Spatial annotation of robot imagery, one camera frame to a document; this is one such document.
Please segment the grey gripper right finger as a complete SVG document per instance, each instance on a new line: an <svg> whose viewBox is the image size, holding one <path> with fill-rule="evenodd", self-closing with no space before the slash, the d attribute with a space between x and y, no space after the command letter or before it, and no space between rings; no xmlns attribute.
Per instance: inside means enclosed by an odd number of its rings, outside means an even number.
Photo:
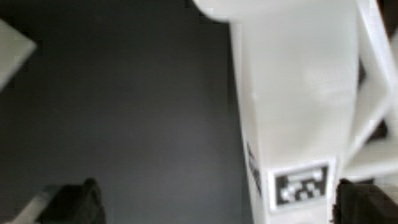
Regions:
<svg viewBox="0 0 398 224"><path fill-rule="evenodd" d="M398 224L398 203L372 183L339 180L333 224Z"/></svg>

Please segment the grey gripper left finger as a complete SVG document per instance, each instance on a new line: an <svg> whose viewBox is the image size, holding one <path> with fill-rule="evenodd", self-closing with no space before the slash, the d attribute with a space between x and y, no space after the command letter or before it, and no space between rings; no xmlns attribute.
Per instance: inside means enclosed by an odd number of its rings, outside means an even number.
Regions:
<svg viewBox="0 0 398 224"><path fill-rule="evenodd" d="M86 178L81 184L47 185L10 224L106 224L95 179Z"/></svg>

